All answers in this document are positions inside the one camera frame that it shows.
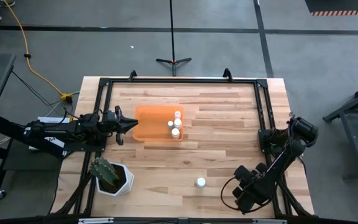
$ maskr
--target tripod stand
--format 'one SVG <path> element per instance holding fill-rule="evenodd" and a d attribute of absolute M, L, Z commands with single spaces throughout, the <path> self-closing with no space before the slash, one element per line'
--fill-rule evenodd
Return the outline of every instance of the tripod stand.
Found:
<path fill-rule="evenodd" d="M 171 12 L 171 37 L 172 37 L 172 60 L 165 60 L 157 58 L 155 59 L 157 62 L 165 62 L 172 66 L 172 76 L 177 75 L 177 65 L 181 62 L 189 62 L 191 61 L 191 58 L 184 58 L 180 60 L 175 60 L 175 43 L 173 41 L 173 16 L 172 16 L 172 0 L 169 0 L 169 7 Z"/>

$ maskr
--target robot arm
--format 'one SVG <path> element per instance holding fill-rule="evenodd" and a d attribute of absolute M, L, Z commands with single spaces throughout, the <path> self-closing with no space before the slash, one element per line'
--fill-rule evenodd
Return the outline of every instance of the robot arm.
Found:
<path fill-rule="evenodd" d="M 260 163 L 251 172 L 244 166 L 237 168 L 234 175 L 240 184 L 232 193 L 238 209 L 245 214 L 255 203 L 269 203 L 284 171 L 296 157 L 303 154 L 306 147 L 315 144 L 317 136 L 317 127 L 302 118 L 291 118 L 287 129 L 272 129 L 261 136 L 261 146 L 279 147 L 282 151 L 270 167 Z"/>
<path fill-rule="evenodd" d="M 104 119 L 99 121 L 98 111 L 91 114 L 81 115 L 78 120 L 69 123 L 44 123 L 39 120 L 29 123 L 24 132 L 27 139 L 43 139 L 55 137 L 65 144 L 71 145 L 73 151 L 92 151 L 92 145 L 98 145 L 113 133 L 116 133 L 118 145 L 124 142 L 121 134 L 127 133 L 138 124 L 138 120 L 126 118 L 122 115 L 119 106 L 115 107 L 115 113 L 106 112 Z"/>

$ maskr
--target wooden tabletop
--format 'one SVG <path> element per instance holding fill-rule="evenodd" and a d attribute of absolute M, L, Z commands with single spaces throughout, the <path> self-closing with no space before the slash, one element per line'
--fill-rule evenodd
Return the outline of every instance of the wooden tabletop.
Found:
<path fill-rule="evenodd" d="M 84 77 L 76 115 L 92 113 L 100 77 Z M 268 79 L 270 99 L 277 128 L 285 129 L 290 107 L 283 79 Z M 260 91 L 265 105 L 263 91 Z M 240 212 L 223 205 L 219 197 L 223 184 L 237 167 L 249 170 L 265 162 L 260 152 L 260 129 L 254 87 L 247 84 L 205 83 L 116 83 L 110 108 L 119 105 L 124 116 L 134 118 L 139 105 L 181 105 L 185 109 L 184 138 L 181 142 L 139 142 L 132 131 L 118 146 L 109 138 L 103 157 L 128 166 L 134 174 L 132 190 L 118 197 L 95 191 L 94 217 L 203 217 L 242 218 Z M 78 181 L 83 152 L 63 161 L 57 196 L 52 212 L 68 200 Z M 305 171 L 295 161 L 285 172 L 289 189 L 304 208 L 313 213 Z M 204 188 L 195 187 L 198 177 L 206 179 Z M 225 189 L 224 200 L 235 207 L 233 180 Z M 88 189 L 85 190 L 85 206 Z M 273 218 L 267 205 L 246 217 Z"/>

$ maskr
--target yellow object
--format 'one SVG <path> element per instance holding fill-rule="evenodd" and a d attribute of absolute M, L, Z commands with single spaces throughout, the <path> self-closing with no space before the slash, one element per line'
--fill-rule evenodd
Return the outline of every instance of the yellow object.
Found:
<path fill-rule="evenodd" d="M 13 17 L 15 17 L 15 20 L 16 22 L 18 23 L 19 27 L 20 27 L 20 30 L 22 31 L 22 34 L 23 34 L 23 38 L 24 38 L 24 44 L 25 44 L 25 59 L 27 60 L 27 65 L 30 69 L 30 71 L 32 73 L 34 73 L 35 75 L 37 75 L 39 78 L 41 78 L 43 81 L 49 83 L 50 86 L 52 86 L 58 93 L 59 95 L 61 96 L 61 99 L 66 101 L 66 99 L 68 98 L 68 96 L 72 97 L 72 94 L 67 94 L 67 93 L 63 93 L 61 92 L 52 82 L 50 82 L 49 80 L 47 80 L 45 77 L 41 76 L 40 74 L 38 74 L 32 67 L 31 67 L 31 64 L 30 64 L 30 53 L 29 53 L 29 46 L 27 45 L 27 39 L 25 37 L 25 34 L 24 34 L 24 30 L 23 30 L 23 27 L 22 27 L 22 24 L 20 23 L 19 19 L 17 18 L 17 16 L 15 15 L 15 13 L 13 12 L 13 10 L 11 9 L 11 7 L 8 5 L 8 3 L 4 0 L 5 2 L 5 5 L 9 8 L 10 12 L 12 13 Z"/>

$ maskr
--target gray concrete floor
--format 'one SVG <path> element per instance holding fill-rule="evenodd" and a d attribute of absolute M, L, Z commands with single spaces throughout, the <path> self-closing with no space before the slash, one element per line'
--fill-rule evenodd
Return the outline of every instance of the gray concrete floor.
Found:
<path fill-rule="evenodd" d="M 257 28 L 252 0 L 174 0 L 173 6 L 176 27 Z M 260 6 L 266 29 L 358 30 L 358 16 L 311 17 L 303 1 L 260 0 Z M 21 0 L 14 10 L 29 25 L 163 28 L 169 27 L 168 7 L 163 0 Z M 2 24 L 15 24 L 7 9 L 0 9 L 0 14 Z M 169 33 L 26 34 L 33 67 L 65 92 L 79 90 L 85 75 L 129 75 L 131 70 L 170 75 L 169 68 L 155 62 L 157 57 L 171 57 Z M 177 58 L 193 58 L 178 69 L 179 76 L 218 77 L 228 67 L 235 77 L 266 77 L 258 34 L 177 33 L 175 38 Z M 274 75 L 285 79 L 292 111 L 320 128 L 317 144 L 305 153 L 316 214 L 358 221 L 358 182 L 342 181 L 343 174 L 358 170 L 357 159 L 341 123 L 321 119 L 358 90 L 358 35 L 267 35 L 267 43 Z M 20 32 L 0 31 L 0 52 L 15 53 L 17 74 L 50 101 L 58 99 L 28 71 Z M 49 110 L 10 77 L 0 99 L 0 115 L 24 124 Z M 57 169 L 8 172 L 8 196 L 0 201 L 0 218 L 46 214 Z"/>

